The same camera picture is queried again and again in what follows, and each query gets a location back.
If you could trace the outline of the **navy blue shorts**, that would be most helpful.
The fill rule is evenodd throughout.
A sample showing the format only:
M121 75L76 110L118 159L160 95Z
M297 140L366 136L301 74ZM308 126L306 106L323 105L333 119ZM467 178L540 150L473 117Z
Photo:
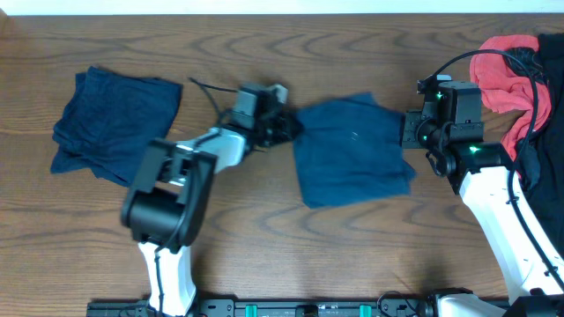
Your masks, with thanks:
M401 147L404 115L369 92L297 112L293 142L302 201L310 209L343 207L411 193L415 170Z

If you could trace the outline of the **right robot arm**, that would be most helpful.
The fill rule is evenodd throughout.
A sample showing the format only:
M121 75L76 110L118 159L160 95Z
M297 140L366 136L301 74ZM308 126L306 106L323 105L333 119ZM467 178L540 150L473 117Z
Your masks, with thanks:
M423 149L433 172L449 181L486 236L508 290L508 305L463 288L437 291L421 316L561 316L563 259L532 212L513 161L484 139L481 91L448 75L418 82L419 111L404 118L401 145Z

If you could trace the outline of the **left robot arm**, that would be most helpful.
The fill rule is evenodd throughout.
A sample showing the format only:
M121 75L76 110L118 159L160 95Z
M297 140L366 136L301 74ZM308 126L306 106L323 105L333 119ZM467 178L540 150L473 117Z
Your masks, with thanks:
M190 247L199 234L217 173L250 153L293 141L302 131L281 84L244 84L208 131L187 141L153 139L125 197L122 225L142 253L150 316L186 316L196 302Z

